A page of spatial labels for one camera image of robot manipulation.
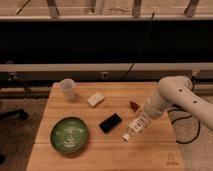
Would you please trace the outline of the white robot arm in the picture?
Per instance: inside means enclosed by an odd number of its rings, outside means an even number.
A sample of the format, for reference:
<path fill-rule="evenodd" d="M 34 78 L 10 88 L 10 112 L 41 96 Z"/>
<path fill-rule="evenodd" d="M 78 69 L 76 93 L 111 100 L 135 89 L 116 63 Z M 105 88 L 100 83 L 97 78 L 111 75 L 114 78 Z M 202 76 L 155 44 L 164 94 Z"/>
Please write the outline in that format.
<path fill-rule="evenodd" d="M 172 104 L 191 113 L 202 124 L 213 131 L 213 104 L 192 92 L 193 83 L 186 76 L 162 78 L 151 96 L 139 109 L 145 119 L 159 118 Z"/>

